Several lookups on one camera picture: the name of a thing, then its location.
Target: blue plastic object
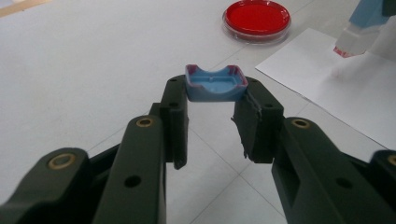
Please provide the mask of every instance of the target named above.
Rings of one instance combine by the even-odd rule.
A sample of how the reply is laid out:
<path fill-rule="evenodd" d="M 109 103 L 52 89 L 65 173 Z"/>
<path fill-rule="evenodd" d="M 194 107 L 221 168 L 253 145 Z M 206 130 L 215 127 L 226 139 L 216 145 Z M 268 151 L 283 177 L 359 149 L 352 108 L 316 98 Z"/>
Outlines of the blue plastic object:
<path fill-rule="evenodd" d="M 236 65 L 228 65 L 217 72 L 207 72 L 196 64 L 186 66 L 187 96 L 192 102 L 238 101 L 248 81 Z"/>
<path fill-rule="evenodd" d="M 383 0 L 361 0 L 349 21 L 360 28 L 383 25 L 389 19 L 382 15 L 383 4 Z"/>

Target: red petri dish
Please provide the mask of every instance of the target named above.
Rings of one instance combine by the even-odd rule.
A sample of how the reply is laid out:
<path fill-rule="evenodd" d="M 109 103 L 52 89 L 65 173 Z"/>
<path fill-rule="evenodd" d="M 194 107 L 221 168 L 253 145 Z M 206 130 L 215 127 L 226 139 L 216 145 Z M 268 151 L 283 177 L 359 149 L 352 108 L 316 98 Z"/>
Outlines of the red petri dish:
<path fill-rule="evenodd" d="M 224 27 L 236 38 L 267 42 L 283 37 L 290 27 L 290 14 L 280 4 L 243 0 L 230 5 L 223 15 Z"/>

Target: screw hole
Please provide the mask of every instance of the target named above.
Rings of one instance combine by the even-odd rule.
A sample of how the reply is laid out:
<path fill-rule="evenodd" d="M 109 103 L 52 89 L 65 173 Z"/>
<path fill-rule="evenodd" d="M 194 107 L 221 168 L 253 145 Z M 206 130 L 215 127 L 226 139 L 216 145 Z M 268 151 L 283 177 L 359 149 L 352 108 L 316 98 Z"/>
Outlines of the screw hole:
<path fill-rule="evenodd" d="M 124 185 L 125 185 L 125 187 L 131 189 L 131 188 L 138 186 L 141 182 L 142 182 L 142 179 L 139 176 L 133 175 L 133 176 L 129 176 L 128 178 L 125 179 Z"/>
<path fill-rule="evenodd" d="M 297 128 L 302 129 L 308 129 L 310 126 L 309 123 L 303 119 L 294 119 L 291 123 Z"/>
<path fill-rule="evenodd" d="M 152 119 L 140 119 L 137 121 L 136 125 L 142 128 L 147 128 L 151 126 L 152 122 Z"/>
<path fill-rule="evenodd" d="M 353 187 L 352 183 L 345 178 L 336 178 L 335 182 L 344 189 L 352 189 Z"/>
<path fill-rule="evenodd" d="M 49 161 L 48 166 L 52 170 L 61 170 L 73 164 L 75 160 L 76 160 L 76 155 L 72 153 L 64 153 L 52 158 Z"/>

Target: white table surface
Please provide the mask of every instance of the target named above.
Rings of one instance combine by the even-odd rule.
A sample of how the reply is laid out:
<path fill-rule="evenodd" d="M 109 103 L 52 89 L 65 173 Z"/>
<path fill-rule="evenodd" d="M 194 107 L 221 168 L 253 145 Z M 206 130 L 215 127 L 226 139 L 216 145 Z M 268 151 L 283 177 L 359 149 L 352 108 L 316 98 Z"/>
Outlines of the white table surface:
<path fill-rule="evenodd" d="M 239 65 L 285 106 L 368 161 L 381 147 L 255 66 L 306 28 L 338 37 L 358 0 L 280 0 L 287 39 L 249 45 L 221 30 L 234 1 L 59 1 L 0 19 L 0 203 L 35 162 L 60 147 L 91 156 L 120 142 L 127 122 L 160 102 L 186 64 Z M 167 166 L 167 222 L 286 223 L 271 165 L 243 157 L 233 104 L 189 104 L 189 160 Z"/>

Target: white paper sheet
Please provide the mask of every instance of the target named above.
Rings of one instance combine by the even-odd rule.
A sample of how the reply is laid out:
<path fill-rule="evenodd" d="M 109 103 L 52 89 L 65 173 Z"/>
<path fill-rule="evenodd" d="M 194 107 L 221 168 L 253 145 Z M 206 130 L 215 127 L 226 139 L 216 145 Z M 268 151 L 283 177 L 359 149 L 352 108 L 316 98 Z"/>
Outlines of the white paper sheet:
<path fill-rule="evenodd" d="M 343 59 L 332 51 L 334 43 L 307 29 L 256 68 L 396 149 L 396 63 L 370 52 Z"/>

